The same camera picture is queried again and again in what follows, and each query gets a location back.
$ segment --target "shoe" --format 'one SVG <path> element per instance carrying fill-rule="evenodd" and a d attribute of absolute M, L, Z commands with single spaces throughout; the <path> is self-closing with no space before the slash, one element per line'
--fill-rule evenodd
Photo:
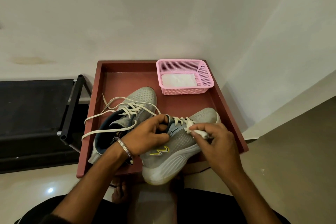
<path fill-rule="evenodd" d="M 151 185 L 162 185 L 170 181 L 191 156 L 201 151 L 194 138 L 185 130 L 190 121 L 193 124 L 221 122 L 213 108 L 205 108 L 185 119 L 167 116 L 169 123 L 165 133 L 170 136 L 169 142 L 140 155 L 143 163 L 142 176 Z"/>
<path fill-rule="evenodd" d="M 122 103 L 116 107 L 109 107 L 116 99 L 124 99 Z M 96 134 L 93 143 L 93 151 L 89 163 L 95 163 L 108 147 L 110 147 L 116 140 L 115 137 L 122 138 L 125 134 L 138 126 L 141 122 L 156 115 L 155 110 L 160 114 L 156 107 L 157 98 L 155 91 L 150 87 L 143 87 L 132 94 L 124 97 L 116 97 L 111 99 L 109 103 L 103 97 L 106 107 L 102 113 L 87 118 L 88 119 L 100 116 L 107 112 L 113 112 L 100 126 L 99 130 L 91 131 L 85 134 L 82 139 L 88 135 Z"/>

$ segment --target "black sleeve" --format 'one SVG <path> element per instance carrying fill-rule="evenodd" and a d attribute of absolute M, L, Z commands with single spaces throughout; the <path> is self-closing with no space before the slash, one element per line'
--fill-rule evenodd
<path fill-rule="evenodd" d="M 53 214 L 46 215 L 39 224 L 71 224 L 65 219 Z"/>

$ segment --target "yellow logo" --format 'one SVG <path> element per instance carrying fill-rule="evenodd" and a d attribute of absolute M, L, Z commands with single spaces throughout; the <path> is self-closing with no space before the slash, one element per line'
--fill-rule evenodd
<path fill-rule="evenodd" d="M 150 153 L 150 155 L 155 155 L 155 156 L 159 156 L 162 155 L 163 152 L 169 152 L 169 148 L 167 146 L 164 146 L 165 148 L 163 150 L 156 150 L 157 153 Z"/>

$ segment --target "black pants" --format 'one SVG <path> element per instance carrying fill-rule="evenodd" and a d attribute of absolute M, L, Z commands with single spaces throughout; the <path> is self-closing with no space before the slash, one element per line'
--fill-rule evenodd
<path fill-rule="evenodd" d="M 51 213 L 65 195 L 50 198 L 27 212 L 20 224 L 38 224 Z M 177 221 L 183 223 L 246 223 L 243 212 L 233 196 L 198 189 L 184 189 L 178 195 Z M 113 216 L 113 223 L 127 223 L 127 205 L 116 205 L 102 200 L 92 223 L 107 223 Z M 283 224 L 289 221 L 275 212 Z"/>

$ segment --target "basket rim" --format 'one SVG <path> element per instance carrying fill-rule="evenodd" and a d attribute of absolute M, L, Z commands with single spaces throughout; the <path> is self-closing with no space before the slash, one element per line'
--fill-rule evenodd
<path fill-rule="evenodd" d="M 205 65 L 205 69 L 209 75 L 209 77 L 211 78 L 211 85 L 209 86 L 197 86 L 197 87 L 165 87 L 162 85 L 162 82 L 161 82 L 161 74 L 160 74 L 160 68 L 159 68 L 159 63 L 161 61 L 199 61 L 201 64 L 204 64 Z M 215 82 L 212 78 L 212 75 L 209 71 L 209 68 L 207 66 L 207 64 L 203 61 L 203 60 L 200 60 L 200 59 L 159 59 L 157 62 L 156 62 L 156 70 L 157 70 L 157 79 L 159 81 L 159 86 L 160 88 L 162 89 L 165 89 L 165 90 L 184 90 L 184 89 L 204 89 L 204 88 L 212 88 L 213 86 L 215 86 Z"/>

